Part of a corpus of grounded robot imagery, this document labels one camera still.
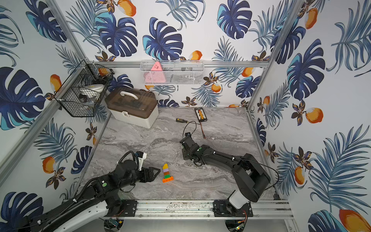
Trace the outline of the orange lego plate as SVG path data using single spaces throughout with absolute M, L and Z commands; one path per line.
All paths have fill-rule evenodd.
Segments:
M 167 183 L 167 182 L 170 182 L 170 181 L 173 181 L 174 180 L 174 177 L 170 177 L 170 178 L 163 178 L 162 182 L 163 183 Z

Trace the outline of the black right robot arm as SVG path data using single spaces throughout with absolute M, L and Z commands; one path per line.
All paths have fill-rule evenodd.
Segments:
M 237 189 L 220 206 L 213 208 L 216 216 L 241 217 L 248 216 L 251 203 L 256 203 L 264 191 L 275 187 L 279 181 L 271 184 L 271 178 L 264 168 L 269 166 L 258 162 L 249 153 L 244 156 L 233 156 L 213 149 L 208 145 L 199 146 L 194 142 L 191 132 L 182 132 L 182 155 L 184 160 L 192 161 L 196 166 L 211 165 L 231 173 Z

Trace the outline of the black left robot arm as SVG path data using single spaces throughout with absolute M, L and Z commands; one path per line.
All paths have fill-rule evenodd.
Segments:
M 110 173 L 92 178 L 82 190 L 70 200 L 39 216 L 27 216 L 21 221 L 21 227 L 15 232 L 53 232 L 67 222 L 72 222 L 77 215 L 93 206 L 103 203 L 107 216 L 120 215 L 123 210 L 119 191 L 126 186 L 135 187 L 136 183 L 152 182 L 161 169 L 142 167 L 137 153 L 129 151 L 118 161 Z

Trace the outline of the black yellow screwdriver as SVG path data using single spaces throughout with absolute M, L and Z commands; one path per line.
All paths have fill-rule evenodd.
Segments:
M 189 123 L 194 123 L 196 125 L 199 125 L 199 123 L 197 123 L 196 121 L 187 121 L 185 119 L 180 119 L 180 118 L 177 118 L 176 119 L 176 122 L 179 122 L 179 123 L 186 123 L 186 124 L 189 124 Z

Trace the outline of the black board yellow connectors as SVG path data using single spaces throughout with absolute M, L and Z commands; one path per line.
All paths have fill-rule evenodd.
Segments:
M 196 113 L 196 116 L 197 116 L 197 119 L 198 121 L 201 123 L 201 122 L 206 122 L 207 121 L 207 117 L 206 117 L 206 114 L 203 110 L 202 107 L 196 107 L 194 108 L 195 110 L 195 113 Z

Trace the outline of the white box brown lid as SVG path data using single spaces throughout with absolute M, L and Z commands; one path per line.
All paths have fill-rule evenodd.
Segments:
M 149 129 L 158 117 L 157 100 L 151 92 L 118 87 L 105 98 L 105 103 L 116 120 L 136 126 Z

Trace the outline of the pink triangle card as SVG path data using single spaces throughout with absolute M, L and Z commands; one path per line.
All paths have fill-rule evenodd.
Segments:
M 144 78 L 146 84 L 163 84 L 166 82 L 166 77 L 159 61 L 155 62 L 150 71 L 145 72 Z

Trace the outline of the white object in basket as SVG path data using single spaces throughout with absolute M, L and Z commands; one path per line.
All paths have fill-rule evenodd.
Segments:
M 104 89 L 103 84 L 95 84 L 79 88 L 80 93 L 88 97 L 99 96 L 102 93 L 103 89 Z

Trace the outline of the clear wall shelf tray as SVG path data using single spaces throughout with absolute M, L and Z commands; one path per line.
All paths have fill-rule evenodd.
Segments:
M 140 70 L 143 77 L 146 71 L 150 71 L 155 64 L 154 60 L 141 61 Z M 204 62 L 203 61 L 159 61 L 166 82 L 163 84 L 146 84 L 153 86 L 165 85 L 197 85 L 203 81 Z

